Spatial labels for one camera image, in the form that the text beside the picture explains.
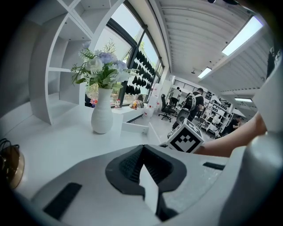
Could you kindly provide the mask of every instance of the person in black shirt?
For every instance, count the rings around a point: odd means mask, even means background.
[[[231,132],[233,132],[235,129],[239,128],[239,123],[241,122],[241,117],[237,116],[236,119],[232,119],[231,122],[229,123],[228,126],[225,127],[225,129],[223,130],[223,132],[221,132],[219,135],[220,136],[224,136],[226,135],[226,133],[230,134]]]
[[[193,92],[193,94],[194,94],[195,96],[198,95],[198,94],[201,94],[201,95],[202,95],[202,94],[203,94],[203,89],[202,89],[202,88],[199,88],[196,92]],[[195,103],[195,109],[193,109],[193,110],[190,112],[190,116],[188,117],[188,120],[189,120],[189,121],[192,121],[192,120],[195,118],[197,112],[198,112],[200,109],[203,108],[204,99],[203,99],[202,96],[196,97],[196,98],[195,98],[195,101],[196,101],[196,103]],[[184,105],[183,105],[182,108],[188,108],[188,107],[186,107],[186,101],[184,102]],[[174,125],[172,126],[172,130],[174,130],[178,125],[179,125],[179,123],[178,123],[178,122],[175,122]]]

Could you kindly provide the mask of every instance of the black chair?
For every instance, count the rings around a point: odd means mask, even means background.
[[[165,114],[158,114],[158,116],[162,115],[163,118],[161,118],[161,120],[163,120],[164,118],[168,118],[169,121],[171,122],[172,118],[169,117],[168,115],[171,114],[171,113],[175,113],[175,110],[171,109],[174,106],[166,104],[166,102],[165,102],[165,95],[164,94],[161,95],[161,100],[162,100],[161,111],[164,112]]]

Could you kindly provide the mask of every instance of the white box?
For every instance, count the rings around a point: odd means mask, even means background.
[[[171,149],[188,153],[194,153],[202,143],[202,132],[187,118],[174,129],[166,142]]]

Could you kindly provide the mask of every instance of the fluorescent light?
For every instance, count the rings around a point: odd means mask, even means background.
[[[236,37],[223,49],[222,53],[229,56],[262,27],[263,25],[253,16]]]
[[[198,76],[200,79],[206,76],[212,69],[211,68],[206,68],[200,75]]]
[[[251,98],[238,98],[238,97],[235,97],[235,100],[236,101],[243,101],[243,102],[252,102],[252,99]]]

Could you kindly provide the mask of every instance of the forearm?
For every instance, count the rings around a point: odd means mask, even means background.
[[[259,113],[240,128],[222,138],[204,143],[195,153],[229,157],[236,147],[247,145],[253,138],[266,132]]]

